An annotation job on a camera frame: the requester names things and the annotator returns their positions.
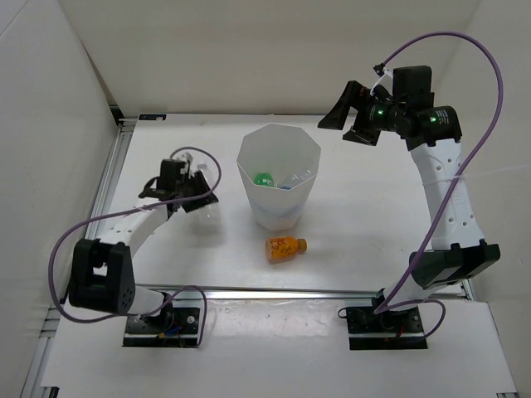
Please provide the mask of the green plastic soda bottle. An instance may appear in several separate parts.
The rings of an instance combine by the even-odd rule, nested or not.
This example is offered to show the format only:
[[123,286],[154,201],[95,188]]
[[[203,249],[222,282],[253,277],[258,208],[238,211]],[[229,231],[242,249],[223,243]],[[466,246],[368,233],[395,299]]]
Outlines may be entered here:
[[268,172],[259,172],[255,175],[253,183],[262,187],[275,187],[274,178]]

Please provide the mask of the orange plastic bottle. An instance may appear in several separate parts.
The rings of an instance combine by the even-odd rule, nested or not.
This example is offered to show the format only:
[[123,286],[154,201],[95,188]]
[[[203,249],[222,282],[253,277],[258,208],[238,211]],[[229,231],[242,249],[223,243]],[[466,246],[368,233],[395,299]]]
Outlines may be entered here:
[[293,236],[273,237],[265,241],[265,255],[272,263],[291,259],[305,253],[307,249],[308,244],[305,239]]

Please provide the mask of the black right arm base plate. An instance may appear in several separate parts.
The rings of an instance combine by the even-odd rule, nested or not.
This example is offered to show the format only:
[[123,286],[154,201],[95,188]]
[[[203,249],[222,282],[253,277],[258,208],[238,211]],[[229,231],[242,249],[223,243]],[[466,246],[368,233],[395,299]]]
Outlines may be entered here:
[[347,322],[350,351],[427,349],[418,307],[378,315],[370,307],[346,307],[338,315]]

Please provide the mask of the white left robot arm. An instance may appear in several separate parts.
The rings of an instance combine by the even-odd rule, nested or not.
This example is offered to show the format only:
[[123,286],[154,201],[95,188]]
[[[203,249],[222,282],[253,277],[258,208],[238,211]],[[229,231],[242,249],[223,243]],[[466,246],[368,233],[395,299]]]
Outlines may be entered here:
[[73,252],[69,302],[115,316],[141,316],[156,332],[171,328],[168,296],[135,283],[133,258],[142,244],[174,213],[217,203],[202,171],[192,169],[185,153],[161,162],[159,175],[139,194],[137,206],[93,240],[79,240]]

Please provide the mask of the clear unlabelled plastic bottle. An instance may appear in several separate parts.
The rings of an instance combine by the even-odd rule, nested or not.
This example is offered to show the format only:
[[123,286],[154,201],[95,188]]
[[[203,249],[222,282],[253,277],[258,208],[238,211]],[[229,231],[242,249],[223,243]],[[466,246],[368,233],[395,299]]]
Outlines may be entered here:
[[[196,169],[202,173],[207,185],[212,187],[216,182],[214,174],[205,162],[198,162]],[[208,204],[197,210],[197,221],[205,227],[217,227],[221,224],[219,203]]]

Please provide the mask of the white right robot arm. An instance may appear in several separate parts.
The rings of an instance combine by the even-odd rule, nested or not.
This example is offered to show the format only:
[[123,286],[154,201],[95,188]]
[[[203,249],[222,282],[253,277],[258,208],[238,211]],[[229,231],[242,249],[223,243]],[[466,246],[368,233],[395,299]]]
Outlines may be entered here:
[[338,102],[319,122],[321,129],[343,129],[348,113],[357,114],[343,139],[376,146],[381,132],[403,139],[421,177],[431,226],[418,251],[411,253],[405,274],[382,291],[373,323],[390,332],[402,310],[449,285],[471,279],[500,258],[489,244],[473,211],[462,178],[460,121],[450,106],[436,106],[431,68],[408,66],[385,70],[368,88],[349,81]]

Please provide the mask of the aluminium table edge rail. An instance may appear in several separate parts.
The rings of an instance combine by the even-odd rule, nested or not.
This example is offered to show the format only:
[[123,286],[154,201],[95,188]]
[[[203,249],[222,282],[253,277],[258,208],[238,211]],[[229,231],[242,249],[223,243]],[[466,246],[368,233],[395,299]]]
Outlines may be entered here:
[[[179,212],[159,227],[133,260],[148,287],[195,284],[235,290],[371,294],[396,282],[430,225],[418,171],[404,143],[385,133],[377,147],[319,129],[316,115],[169,114],[163,121],[126,119],[114,140],[95,199],[97,215],[133,207],[144,184],[173,150],[194,147],[198,162],[218,161],[221,221],[207,229]],[[273,265],[269,231],[253,219],[236,158],[243,138],[267,124],[304,129],[320,146],[318,175],[290,231],[307,240],[304,255]]]

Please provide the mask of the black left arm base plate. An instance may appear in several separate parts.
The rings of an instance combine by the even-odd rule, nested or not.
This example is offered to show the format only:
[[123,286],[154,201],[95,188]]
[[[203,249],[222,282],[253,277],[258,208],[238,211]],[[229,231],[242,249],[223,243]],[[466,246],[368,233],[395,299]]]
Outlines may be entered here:
[[202,342],[204,306],[199,302],[173,301],[157,317],[128,319],[123,347],[198,348]]

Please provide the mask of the blue label clear plastic bottle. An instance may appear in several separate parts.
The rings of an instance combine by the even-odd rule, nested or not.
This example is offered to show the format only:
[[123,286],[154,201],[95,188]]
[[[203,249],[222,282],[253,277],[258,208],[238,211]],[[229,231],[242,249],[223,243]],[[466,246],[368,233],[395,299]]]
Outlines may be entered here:
[[309,180],[313,175],[314,174],[310,170],[291,173],[284,180],[279,182],[277,184],[277,187],[283,190],[291,190]]

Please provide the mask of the white octagonal bin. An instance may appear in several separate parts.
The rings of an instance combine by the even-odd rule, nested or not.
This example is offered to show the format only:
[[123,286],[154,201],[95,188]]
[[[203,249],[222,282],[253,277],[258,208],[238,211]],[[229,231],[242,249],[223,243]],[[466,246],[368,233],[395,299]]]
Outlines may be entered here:
[[[319,171],[321,147],[301,127],[267,124],[244,136],[236,164],[252,215],[269,231],[287,230],[300,218]],[[277,184],[291,173],[314,175],[291,190]],[[272,175],[275,187],[253,183],[259,172]]]

